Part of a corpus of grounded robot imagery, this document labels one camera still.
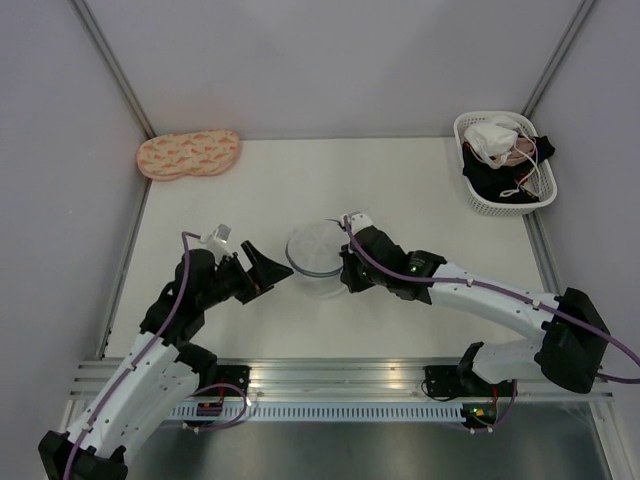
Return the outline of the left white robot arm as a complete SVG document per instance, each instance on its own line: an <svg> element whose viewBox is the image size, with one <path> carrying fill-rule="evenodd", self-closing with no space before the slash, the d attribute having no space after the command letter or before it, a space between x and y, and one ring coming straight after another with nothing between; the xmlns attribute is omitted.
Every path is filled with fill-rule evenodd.
<svg viewBox="0 0 640 480"><path fill-rule="evenodd" d="M92 403L63 433L49 431L38 453L49 479L124 479L147 439L184 399L218 384L217 357L192 343L208 309L229 299L247 304L292 276L250 242L237 254L186 247L149 307L129 353Z"/></svg>

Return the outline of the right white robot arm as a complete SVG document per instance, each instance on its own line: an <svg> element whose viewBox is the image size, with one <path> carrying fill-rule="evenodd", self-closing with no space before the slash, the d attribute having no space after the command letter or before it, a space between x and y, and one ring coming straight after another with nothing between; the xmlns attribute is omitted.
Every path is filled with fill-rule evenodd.
<svg viewBox="0 0 640 480"><path fill-rule="evenodd" d="M341 281L352 293L379 286L405 301L476 315L520 335L503 344L471 344L456 366L459 388L478 395L504 381L544 378L576 394L592 390L609 333L590 297L510 289L423 250L406 252L361 213L340 223Z"/></svg>

